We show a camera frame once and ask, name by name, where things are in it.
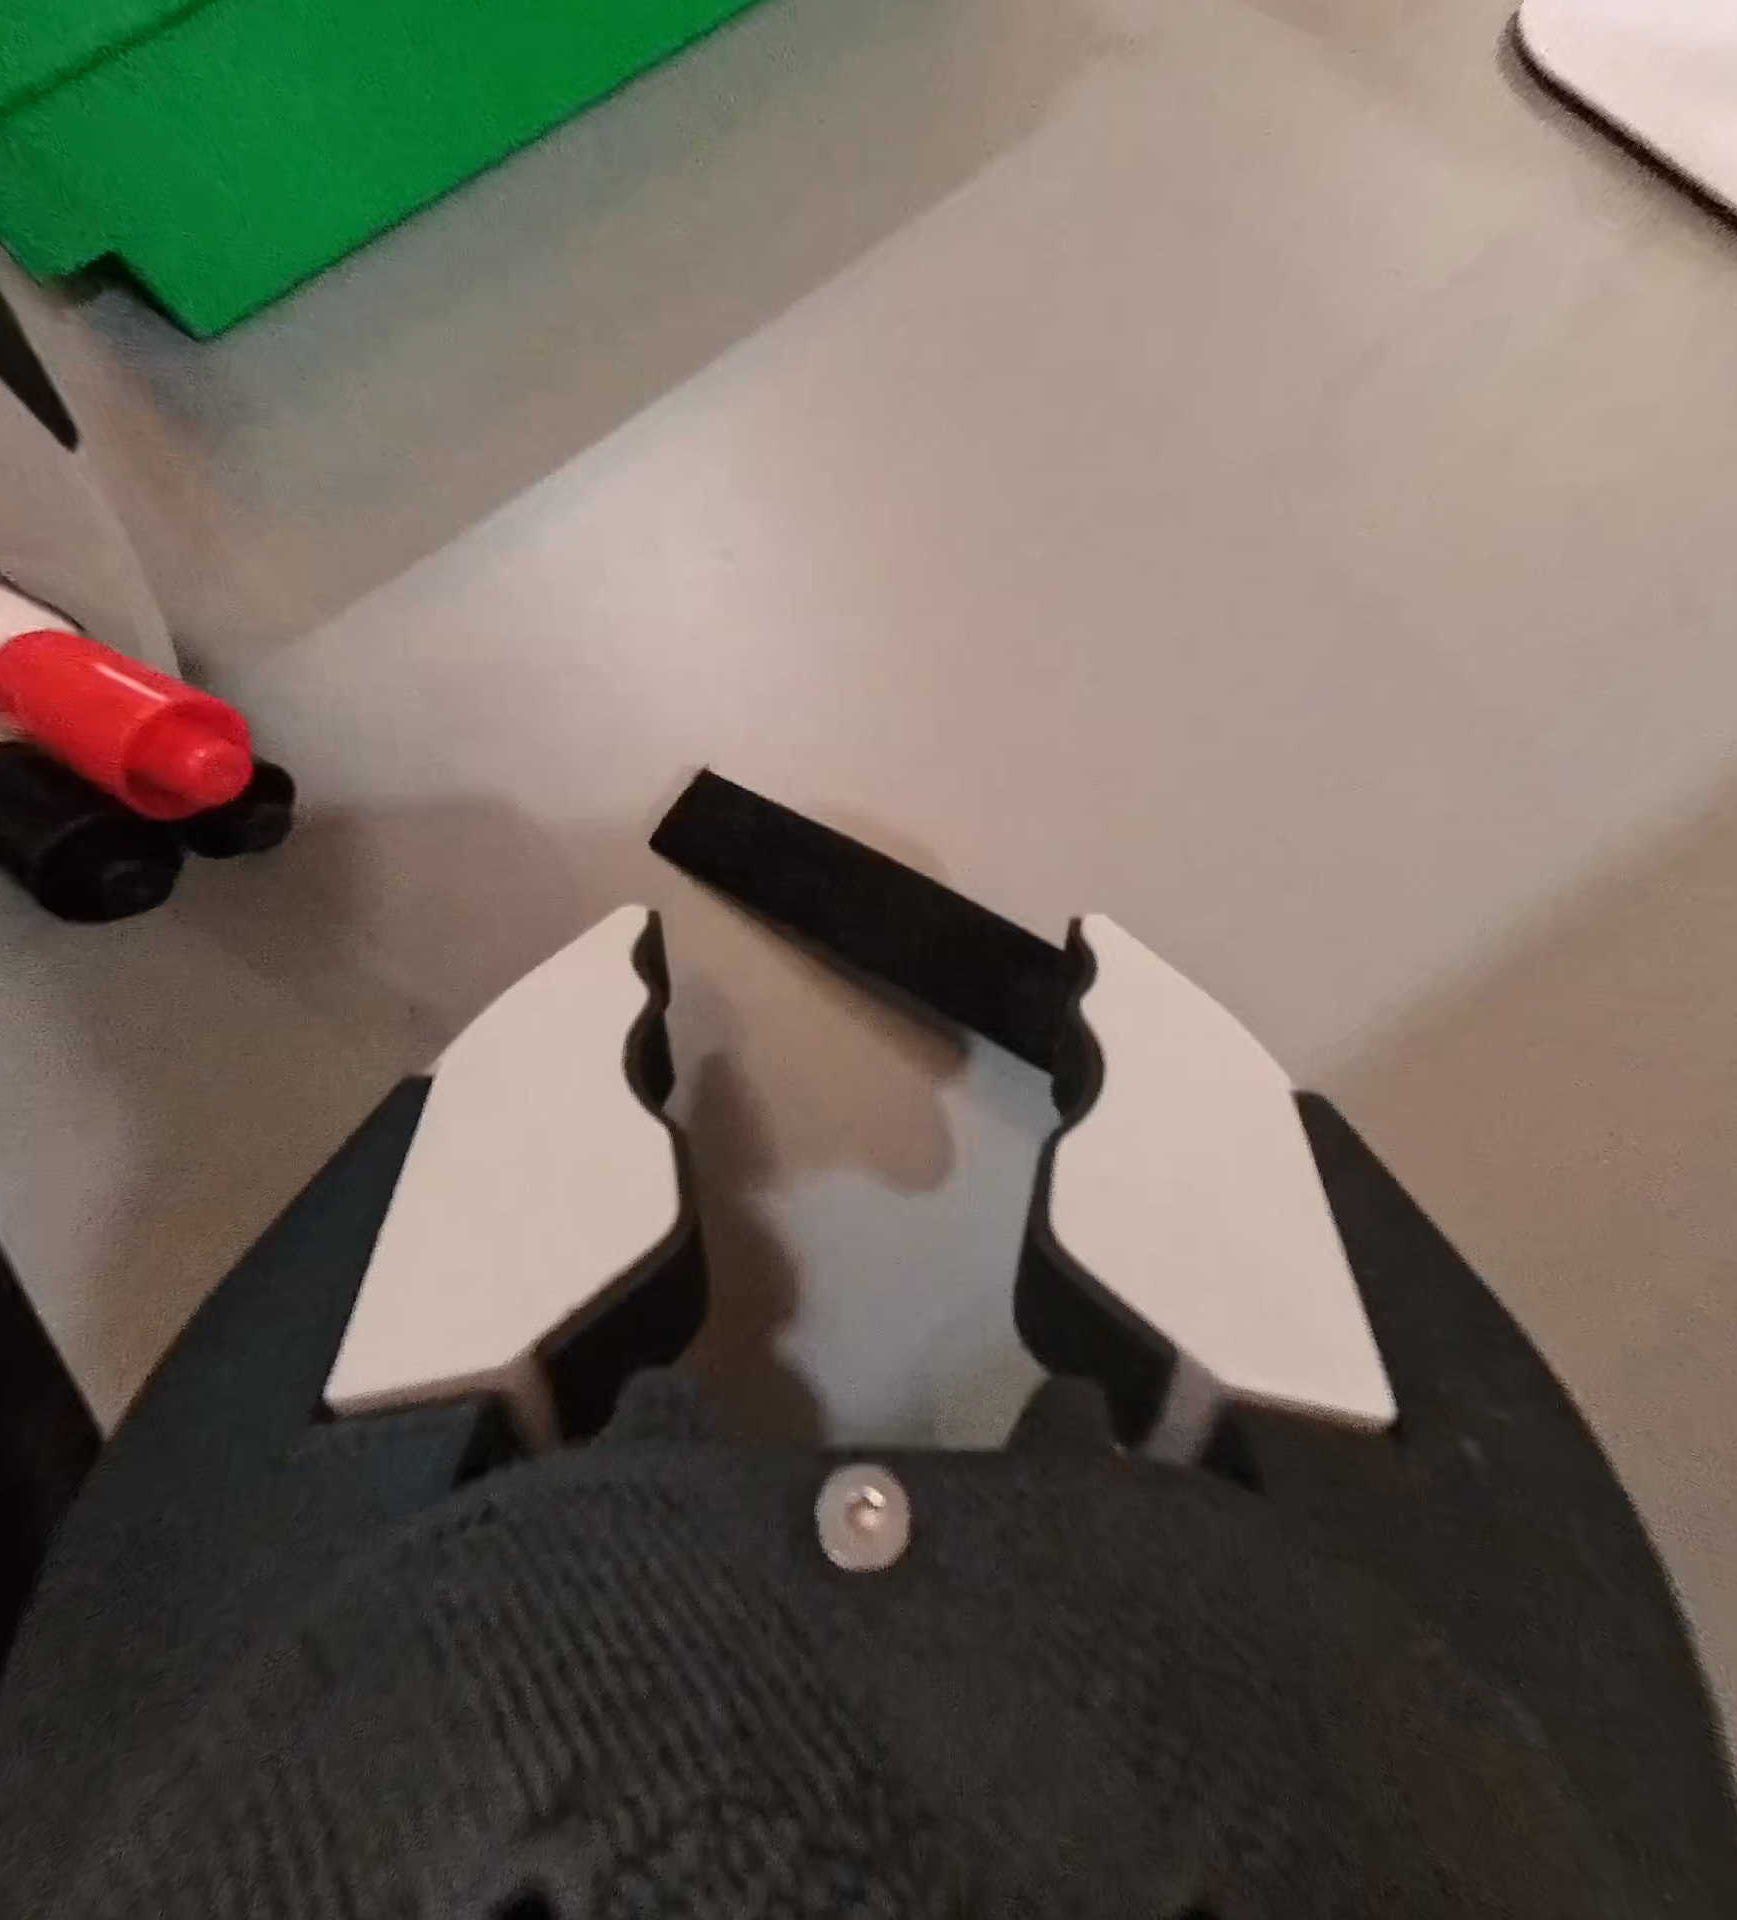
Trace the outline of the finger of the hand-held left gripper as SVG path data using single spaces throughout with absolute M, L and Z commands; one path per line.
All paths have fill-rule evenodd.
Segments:
M 93 470 L 3 379 L 0 573 L 103 644 L 181 671 L 157 595 Z

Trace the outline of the white board with black edge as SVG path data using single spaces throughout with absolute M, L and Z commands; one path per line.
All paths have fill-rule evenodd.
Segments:
M 1737 2 L 1523 2 L 1535 76 L 1737 221 Z

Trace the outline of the red dry erase marker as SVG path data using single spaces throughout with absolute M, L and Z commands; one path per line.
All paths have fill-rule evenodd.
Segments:
M 234 803 L 256 774 L 236 708 L 88 635 L 3 578 L 0 728 L 160 822 Z

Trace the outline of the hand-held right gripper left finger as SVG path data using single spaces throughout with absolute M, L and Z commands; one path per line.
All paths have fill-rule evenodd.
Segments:
M 579 1443 L 706 1318 L 662 923 L 629 904 L 439 1055 L 323 1388 L 341 1419 L 494 1399 Z

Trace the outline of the green plastic bin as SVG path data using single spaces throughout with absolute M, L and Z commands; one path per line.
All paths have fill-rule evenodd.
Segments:
M 218 337 L 742 2 L 0 2 L 0 249 Z

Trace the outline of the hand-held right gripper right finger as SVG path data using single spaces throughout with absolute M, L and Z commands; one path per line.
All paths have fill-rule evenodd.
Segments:
M 1026 1353 L 1094 1386 L 1151 1460 L 1198 1460 L 1239 1412 L 1389 1434 L 1400 1398 L 1287 1068 L 1109 915 L 1073 919 L 1064 960 Z

